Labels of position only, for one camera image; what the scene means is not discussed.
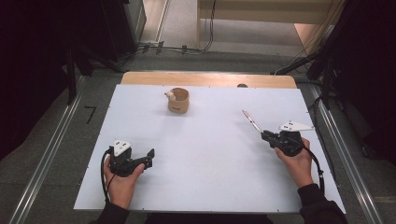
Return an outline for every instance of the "black curtain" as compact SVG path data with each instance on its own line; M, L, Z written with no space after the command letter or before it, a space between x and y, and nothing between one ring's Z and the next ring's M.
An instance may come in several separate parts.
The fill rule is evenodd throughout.
M333 85L373 129L362 142L396 164L396 5L351 2L360 5L332 46L339 71Z
M68 82L64 43L40 2L1 5L0 160L25 140Z

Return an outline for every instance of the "wooden panel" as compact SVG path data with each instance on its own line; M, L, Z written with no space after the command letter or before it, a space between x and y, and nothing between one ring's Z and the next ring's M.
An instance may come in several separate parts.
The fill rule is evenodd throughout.
M319 24L326 18L331 3L331 0L218 0L215 19ZM213 1L200 0L200 18L209 19L212 7Z
M297 88L294 79L289 76L230 73L127 72L121 81L121 84L218 87L236 87L241 83L255 88Z

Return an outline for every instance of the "black cable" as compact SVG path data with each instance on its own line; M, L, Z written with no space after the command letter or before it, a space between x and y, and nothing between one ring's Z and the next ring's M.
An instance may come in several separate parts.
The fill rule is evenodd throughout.
M315 127L315 130L317 131L317 134L319 135L320 141L322 142L322 145L323 145L323 150L326 153L328 162L330 164L330 169L332 170L332 178L334 179L335 183L337 183L337 176L336 176L335 169L334 169L334 163L332 162L332 157L330 156L329 150L327 149L327 147L324 143L323 134L320 131L320 129L318 128L317 112L318 112L318 106L319 106L319 102L321 100L321 96L319 96L317 99L318 100L316 102L316 105L314 105L314 107L313 107L313 109L314 109L314 127Z
M173 48L173 47L157 47L157 46L148 46L148 49L172 49L172 50L176 50L179 51L180 53L186 53L185 50L191 50L194 51L194 53L190 53L190 54L200 54L200 53L204 53L206 51L208 51L210 49L210 47L213 44L213 34L214 34L214 19L215 19L215 11L216 11L216 0L214 0L213 2L213 6L212 6L212 12L210 15L210 36L209 36L209 42L207 43L206 47L204 49L182 49L182 48Z
M307 81L305 81L305 80L295 80L295 81L296 81L296 84L311 84L311 85L317 85L317 86L323 87L322 83L316 82L316 81L309 81L309 80L307 80Z
M294 69L298 74L302 74L297 68Z
M291 142L297 144L298 146L302 147L303 149L305 149L308 154L311 156L312 160L315 162L315 164L317 165L317 169L318 169L318 176L319 176L319 188L322 191L323 195L324 195L324 190L325 190L325 186L324 186L324 178L323 178L323 171L320 169L320 164L318 161L318 158L315 156L315 154L308 148L306 147L304 144L301 144L300 142L292 139L292 138L288 138L288 140L290 140Z
M119 60L123 59L123 62L120 62L120 63L116 64L116 66L117 67L124 66L126 63L128 63L129 60L131 60L132 57L134 57L137 53L140 53L141 51L139 51L139 50L141 50L141 49L143 49L143 48L137 48L135 52L123 55L121 58L119 58ZM106 66L97 65L97 64L94 64L94 63L92 64L92 66L94 66L95 68L101 68L101 69L102 68L107 68Z
M331 4L329 5L329 8L328 8L328 10L327 10L326 19L327 19L327 16L329 15L330 8L332 7L332 2L331 2ZM330 16L330 19L329 19L328 22L326 23L326 26L328 26L329 23L332 21L332 17L335 15L335 12L337 11L337 9L338 9L340 6L341 6L341 2L338 3L337 7L336 7L335 10L334 10L334 13ZM300 56L301 54L303 54L304 51L306 51L309 47L311 47L312 45L316 44L319 40L321 40L321 38L319 38L319 39L317 39L315 42L313 42L313 43L311 44L312 40L314 40L315 35L317 35L318 30L319 30L320 27L324 24L324 22L326 21L326 19L323 20L323 22L320 24L319 28L318 28L318 29L315 31L315 33L312 35L311 40L310 40L310 41L308 42L308 44L307 44L307 47L305 47L303 50L301 50L299 53L297 53L294 57L292 57L292 58L286 63L286 65L283 66L282 68L284 68L284 67L286 67L286 66L289 66L289 65L295 63L298 59L300 59L299 56Z
M213 43L213 20L215 19L215 11L216 11L216 0L213 1L212 14L210 15L210 37L209 42L206 47L202 50L202 52L208 51Z
M116 176L116 174L119 172L119 170L120 170L120 169L117 169L117 172L116 172L113 176L111 176L110 181L108 181L107 189L110 187L111 181L113 181L114 176Z
M105 158L107 154L111 154L111 152L113 151L112 148L109 148L108 150L105 151L105 154L103 154L102 157L102 161L101 161L101 166L100 166L100 175L101 175L101 179L102 179L102 188L103 188L103 193L105 194L105 202L109 203L110 200L108 199L108 195L107 195L107 190L106 190L106 182L105 182L105 174L104 174L104 164L105 164Z

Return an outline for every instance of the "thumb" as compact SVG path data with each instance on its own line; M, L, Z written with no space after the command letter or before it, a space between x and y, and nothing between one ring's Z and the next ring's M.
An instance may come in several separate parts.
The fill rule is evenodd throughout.
M108 179L110 176L112 176L112 173L110 171L110 157L107 157L105 160L105 163L103 165L103 173L104 173L106 179Z
M140 163L136 168L134 168L134 172L131 174L132 180L134 182L143 173L144 169L145 169L145 164L143 164L143 163Z

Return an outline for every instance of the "cable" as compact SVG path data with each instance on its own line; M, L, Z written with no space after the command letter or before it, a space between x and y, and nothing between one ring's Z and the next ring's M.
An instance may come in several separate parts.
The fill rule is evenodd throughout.
M327 149L325 143L324 143L324 138L323 138L323 134L321 133L320 129L318 128L318 116L317 116L317 112L318 112L318 105L320 100L322 99L322 96L320 95L317 99L315 99L314 103L308 107L308 111L313 109L314 110L314 126L315 126L315 130L317 131L317 134L320 138L320 141L323 145L323 151L326 153L326 157L328 159L329 165L330 165L330 169L332 170L332 178L334 179L334 181L337 183L337 176L335 173L335 169L334 169L334 163L332 162L332 157L330 156L329 150Z
M108 195L107 195L107 189L106 189L106 182L105 182L105 174L104 174L104 164L105 164L105 157L107 154L111 154L111 152L113 151L112 148L109 148L108 150L105 151L105 154L103 154L102 157L102 161L101 161L101 167L100 167L100 175L101 175L101 179L102 179L102 189L103 189L103 193L105 194L105 202L109 203L110 200L108 199Z
M304 64L304 67L305 67L305 69L306 69L306 70L309 70L309 68L308 68L308 67L306 67L306 64Z
M126 63L128 63L129 60L131 60L132 57L141 52L143 52L143 49L137 48L136 52L126 55L125 57L127 57L127 59L125 59L122 63L118 63L117 67L124 66Z
M301 144L300 142L292 139L292 138L288 138L288 140L290 140L291 142L299 145L300 147L302 147L303 149L305 149L308 154L311 156L312 160L314 161L314 163L317 165L317 169L318 169L318 176L319 176L319 188L322 191L323 195L324 195L324 191L325 191L325 186L324 186L324 178L323 178L323 171L320 169L320 164L318 161L318 158L315 156L315 154L308 148L306 147L304 144Z
M297 68L294 69L298 74L302 74Z
M208 51L210 49L210 47L212 46L213 43L213 20L215 19L215 11L216 11L216 0L213 1L213 6L212 6L212 12L210 15L210 37L209 37L209 42L207 43L207 45L205 46L204 49L181 49L181 48L172 48L172 47L157 47L157 46L148 46L147 49L167 49L167 50L172 50L172 51L176 51L179 53L183 53L183 54L191 54L191 55L195 55L195 54L202 54L206 51Z
M323 84L315 81L296 80L296 84L311 84L323 87Z
M111 176L110 181L108 181L107 189L110 187L111 181L113 181L114 176L116 176L116 174L117 174L118 172L119 172L119 169L117 169L117 172L116 172L113 176Z
M333 18L333 16L335 15L335 12L337 11L337 9L338 9L340 6L341 6L341 1L338 3L338 5L337 5L337 7L335 8L333 14L330 16L329 20L328 20L327 23L326 23L326 26L328 26L329 23L332 21L332 18ZM283 68L285 68L285 67L287 67L287 66L290 66L290 65L293 64L293 63L295 63L295 62L300 58L299 56L300 56L301 54L303 54L303 52L305 52L309 47L311 47L311 46L313 46L314 44L316 44L319 40L321 40L321 39L323 38L323 36L325 36L327 33L329 33L329 30L327 30L327 31L322 35L321 38L318 38L316 41L314 41L313 43L311 43L312 40L314 40L315 35L317 35L318 30L320 29L320 27L321 27L321 26L324 24L324 22L327 20L328 15L329 15L329 13L330 13L330 8L331 8L331 7L332 7L332 3L329 5L329 8L328 8L328 10L327 10L326 18L323 20L323 22L320 24L320 26L318 27L318 29L317 29L317 30L315 31L315 33L312 35L312 38L311 38L311 40L308 42L307 46L306 46L305 48L303 48L299 53L297 53L294 57L292 57L292 58L287 62L287 65L285 65L285 66L279 68L278 70L276 70L276 72L278 72L279 70L281 70L281 69L283 69Z
M207 25L207 17L205 17L205 23L204 23L204 25L205 25L205 27L204 27L204 30L205 30L205 33L204 33L204 36L206 36L206 34L207 34L207 27L206 27L206 25ZM199 25L199 31L197 30L197 32L199 32L199 34L201 35L201 25Z

